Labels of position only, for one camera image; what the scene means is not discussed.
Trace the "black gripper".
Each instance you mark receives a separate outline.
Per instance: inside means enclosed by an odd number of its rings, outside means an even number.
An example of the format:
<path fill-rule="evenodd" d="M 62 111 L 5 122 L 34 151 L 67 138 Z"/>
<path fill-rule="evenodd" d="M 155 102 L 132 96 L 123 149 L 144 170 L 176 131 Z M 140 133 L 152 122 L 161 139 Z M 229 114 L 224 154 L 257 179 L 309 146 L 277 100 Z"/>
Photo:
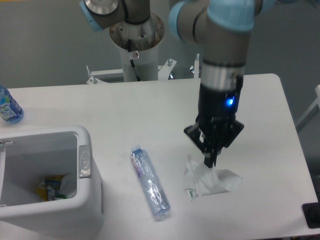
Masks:
<path fill-rule="evenodd" d="M 235 88 L 228 90 L 200 84 L 196 118 L 198 123 L 187 126 L 183 132 L 202 152 L 204 164 L 208 168 L 216 166 L 222 148 L 228 148 L 244 129 L 244 125 L 236 120 L 243 82 L 244 78 L 237 76 Z M 206 139 L 216 140 L 213 149 Z"/>

